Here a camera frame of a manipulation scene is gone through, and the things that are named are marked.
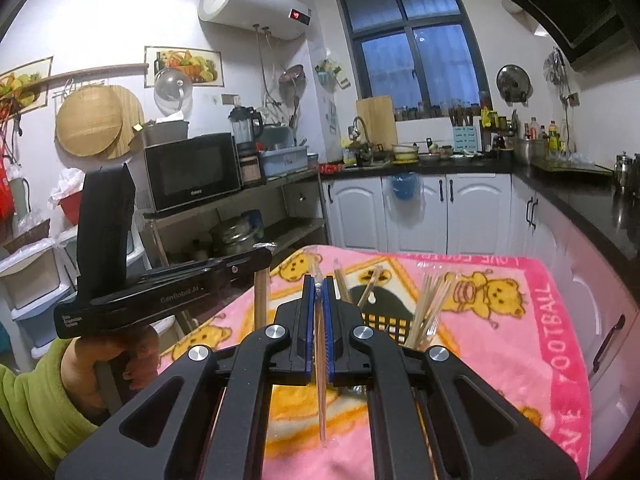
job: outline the black range hood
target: black range hood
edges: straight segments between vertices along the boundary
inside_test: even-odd
[[[638,0],[512,0],[531,14],[580,70],[633,38],[640,44]]]

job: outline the wall picture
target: wall picture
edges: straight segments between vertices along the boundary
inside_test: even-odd
[[[13,95],[18,101],[20,113],[22,114],[47,106],[47,86],[31,86],[30,83],[43,77],[49,77],[51,75],[52,62],[53,56],[31,61],[1,74],[0,98],[9,94]],[[9,107],[2,106],[6,102],[7,100],[0,101],[0,109],[5,110],[4,112],[0,111],[0,113],[8,112]]]
[[[222,56],[213,50],[196,48],[178,48],[175,46],[146,46],[145,63],[149,64],[146,72],[145,88],[152,87],[156,74],[163,68],[171,66],[184,72],[198,86],[224,86],[222,76]]]

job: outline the triangular cutout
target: triangular cutout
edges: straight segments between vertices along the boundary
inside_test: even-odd
[[[466,377],[457,377],[455,385],[476,438],[482,446],[492,446],[499,440],[515,433],[515,424],[509,416],[491,402]]]
[[[156,446],[183,384],[182,378],[169,380],[121,424],[120,433],[143,446]]]

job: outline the table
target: table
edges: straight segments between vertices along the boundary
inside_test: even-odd
[[[343,267],[354,301],[377,265],[383,272],[364,306],[366,322],[404,342],[425,271],[453,272],[438,333],[442,344],[562,447],[586,476],[591,404],[587,372],[562,298],[538,260],[497,256],[361,253],[330,246],[297,251],[271,272],[269,322],[300,297],[316,259],[322,273]],[[253,329],[253,290],[169,348],[161,370],[190,346],[235,345]],[[321,445],[315,385],[274,386],[263,479],[371,480],[373,462],[363,397],[329,390],[328,441]]]

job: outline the microwave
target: microwave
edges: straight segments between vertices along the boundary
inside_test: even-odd
[[[128,162],[143,213],[171,212],[240,190],[231,133],[209,134],[147,146]]]

